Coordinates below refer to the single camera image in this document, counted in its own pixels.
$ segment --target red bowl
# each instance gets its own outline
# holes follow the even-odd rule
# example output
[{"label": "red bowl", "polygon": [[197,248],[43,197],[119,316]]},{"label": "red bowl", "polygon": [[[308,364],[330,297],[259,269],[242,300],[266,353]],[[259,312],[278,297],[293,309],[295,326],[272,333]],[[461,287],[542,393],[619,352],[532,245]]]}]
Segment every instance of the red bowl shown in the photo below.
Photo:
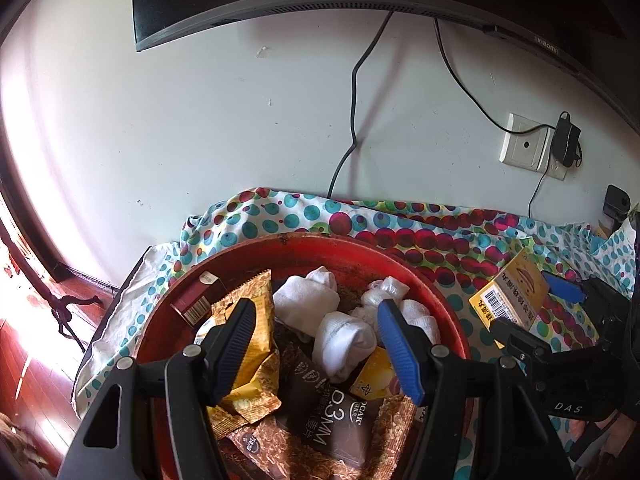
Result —
[{"label": "red bowl", "polygon": [[[425,276],[398,258],[354,238],[315,233],[278,234],[248,240],[193,267],[172,285],[151,313],[135,357],[141,363],[167,359],[193,342],[194,330],[170,304],[205,270],[219,277],[226,290],[233,290],[266,269],[271,269],[271,279],[277,281],[295,274],[305,276],[320,266],[333,272],[339,285],[356,290],[364,290],[373,280],[386,276],[405,283],[409,286],[406,297],[428,307],[436,318],[442,343],[460,357],[470,358],[468,341],[458,318]],[[471,400],[466,406],[465,433],[472,406]],[[175,480],[178,476],[164,401],[156,402],[156,408],[156,445],[162,474]]]}]

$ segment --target snack package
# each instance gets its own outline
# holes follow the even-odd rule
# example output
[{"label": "snack package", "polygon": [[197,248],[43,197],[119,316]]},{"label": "snack package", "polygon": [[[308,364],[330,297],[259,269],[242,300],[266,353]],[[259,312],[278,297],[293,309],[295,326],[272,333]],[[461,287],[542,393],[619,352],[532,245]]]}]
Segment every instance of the snack package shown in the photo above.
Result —
[{"label": "snack package", "polygon": [[[494,279],[469,298],[469,303],[487,330],[497,317],[529,330],[548,292],[545,277],[522,249]],[[504,348],[500,342],[495,344]]]},{"label": "snack package", "polygon": [[283,364],[282,407],[231,433],[238,449],[273,479],[391,478],[414,418],[411,400],[357,401],[293,346]]},{"label": "snack package", "polygon": [[400,393],[400,383],[384,348],[376,346],[349,392],[364,400],[382,399]]},{"label": "snack package", "polygon": [[247,458],[228,438],[218,441],[218,449],[230,480],[270,480],[262,469]]},{"label": "snack package", "polygon": [[328,383],[301,351],[280,387],[277,423],[302,442],[354,468],[367,458],[380,400],[357,400]]},{"label": "snack package", "polygon": [[415,406],[405,396],[383,400],[373,423],[367,461],[353,468],[305,445],[283,430],[274,415],[235,430],[228,438],[245,456],[275,480],[388,480],[391,478],[414,418]]},{"label": "snack package", "polygon": [[266,270],[227,294],[211,307],[211,317],[200,327],[194,342],[200,344],[211,327],[226,323],[240,298],[255,304],[255,330],[242,359],[233,389],[215,408],[207,408],[216,438],[253,424],[280,407],[278,378],[280,356],[273,340],[274,308],[271,271]]},{"label": "snack package", "polygon": [[211,299],[219,298],[225,292],[225,286],[215,275],[205,270],[197,280],[193,280],[183,293],[171,304],[191,327],[208,317],[211,311]]}]

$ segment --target power adapter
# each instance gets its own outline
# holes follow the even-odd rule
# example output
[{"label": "power adapter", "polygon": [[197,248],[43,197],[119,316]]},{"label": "power adapter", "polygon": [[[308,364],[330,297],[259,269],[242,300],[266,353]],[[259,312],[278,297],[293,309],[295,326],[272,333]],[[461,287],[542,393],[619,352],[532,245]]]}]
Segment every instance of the power adapter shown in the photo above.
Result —
[{"label": "power adapter", "polygon": [[551,153],[563,166],[570,168],[574,162],[582,160],[582,150],[578,143],[580,128],[571,122],[569,112],[564,113],[565,118],[562,114],[558,117],[558,124],[551,139]]}]

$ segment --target wire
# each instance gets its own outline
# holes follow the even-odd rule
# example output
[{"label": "wire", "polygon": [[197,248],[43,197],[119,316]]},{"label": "wire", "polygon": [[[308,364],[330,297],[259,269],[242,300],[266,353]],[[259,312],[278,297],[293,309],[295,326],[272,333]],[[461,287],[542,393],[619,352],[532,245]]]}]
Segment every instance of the wire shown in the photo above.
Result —
[{"label": "wire", "polygon": [[356,118],[356,96],[357,96],[357,90],[358,90],[357,89],[357,84],[356,84],[356,76],[358,74],[358,70],[360,69],[362,64],[367,60],[367,57],[369,57],[369,54],[371,54],[371,52],[373,51],[374,47],[378,43],[378,40],[380,39],[380,36],[382,36],[382,33],[384,32],[384,30],[386,28],[386,24],[389,22],[389,19],[391,18],[391,15],[393,13],[394,12],[392,10],[390,10],[386,14],[385,19],[382,21],[382,24],[380,25],[380,28],[378,29],[375,37],[371,41],[369,47],[367,47],[367,49],[364,51],[364,54],[362,54],[362,57],[358,60],[356,65],[353,67],[353,71],[351,72],[351,119],[350,119],[350,121],[351,121],[351,146],[349,146],[347,151],[344,152],[344,155],[342,156],[340,162],[338,163],[338,166],[335,168],[334,176],[332,177],[331,184],[329,185],[329,191],[326,194],[327,198],[331,198],[331,195],[334,193],[335,181],[338,178],[338,174],[340,173],[340,170],[342,169],[342,165],[345,163],[347,158],[349,158],[349,155],[351,155],[351,153],[353,153],[353,150],[355,150],[358,147],[358,138],[356,137],[356,130],[355,130],[355,126],[354,126],[355,118]]},{"label": "wire", "polygon": [[462,88],[462,91],[469,97],[469,99],[471,99],[476,104],[476,106],[480,109],[480,111],[484,114],[484,116],[487,119],[489,119],[495,126],[500,128],[502,131],[507,132],[508,134],[513,134],[513,135],[530,134],[531,132],[535,132],[536,130],[539,130],[541,128],[551,128],[552,130],[556,129],[551,124],[537,124],[533,128],[529,128],[528,130],[523,130],[521,132],[515,132],[513,130],[509,130],[508,128],[505,128],[504,126],[501,126],[500,124],[498,124],[486,112],[486,110],[484,110],[484,108],[482,108],[482,105],[478,102],[478,100],[471,95],[471,92],[466,89],[466,87],[462,84],[462,81],[460,81],[460,79],[458,79],[458,76],[456,75],[456,73],[453,72],[453,69],[452,69],[451,65],[449,64],[449,60],[447,59],[447,55],[444,53],[444,47],[442,46],[442,37],[440,36],[440,25],[438,24],[438,19],[437,18],[433,19],[433,25],[434,25],[434,27],[436,29],[436,39],[438,40],[438,47],[440,48],[440,55],[442,56],[442,60],[444,61],[444,64],[447,66],[447,69],[449,70],[449,73],[451,74],[452,78],[454,79],[454,81],[456,83],[458,83],[458,86],[460,88]]},{"label": "wire", "polygon": [[612,418],[612,419],[607,423],[607,425],[606,425],[604,428],[602,428],[602,429],[600,430],[600,434],[603,434],[605,431],[608,431],[608,430],[609,430],[609,428],[610,428],[611,426],[613,426],[613,425],[614,425],[614,423],[618,420],[618,417],[619,417],[619,416],[620,416],[620,412],[616,412],[616,414],[615,414],[615,415],[613,416],[613,418]]},{"label": "wire", "polygon": [[531,200],[529,200],[529,206],[527,207],[527,215],[529,216],[529,218],[531,218],[531,204],[533,204],[533,201],[536,198],[536,195],[538,194],[538,190],[540,189],[540,184],[542,184],[542,179],[545,177],[546,172],[549,171],[549,163],[551,162],[551,152],[549,153],[549,156],[546,158],[546,169],[545,169],[545,173],[542,174],[542,176],[540,177],[540,180],[538,181],[538,185],[536,186],[536,190],[533,192],[533,195],[531,195]]},{"label": "wire", "polygon": [[578,140],[578,154],[575,156],[575,167],[580,168],[582,165],[582,146],[580,145],[580,141]]}]

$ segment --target red wooden floor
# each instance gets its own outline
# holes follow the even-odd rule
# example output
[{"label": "red wooden floor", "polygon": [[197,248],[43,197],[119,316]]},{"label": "red wooden floor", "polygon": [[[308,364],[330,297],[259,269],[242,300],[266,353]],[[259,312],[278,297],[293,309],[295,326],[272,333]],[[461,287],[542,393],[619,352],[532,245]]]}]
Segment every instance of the red wooden floor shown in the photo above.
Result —
[{"label": "red wooden floor", "polygon": [[[111,294],[71,278],[52,286],[59,296],[98,295],[106,308]],[[88,342],[104,310],[98,306],[70,306],[71,327]],[[78,345],[58,333],[49,305],[30,287],[23,275],[9,277],[0,269],[0,412],[31,436],[46,469],[27,466],[29,480],[54,477],[79,420],[71,407],[73,379],[82,359]]]}]

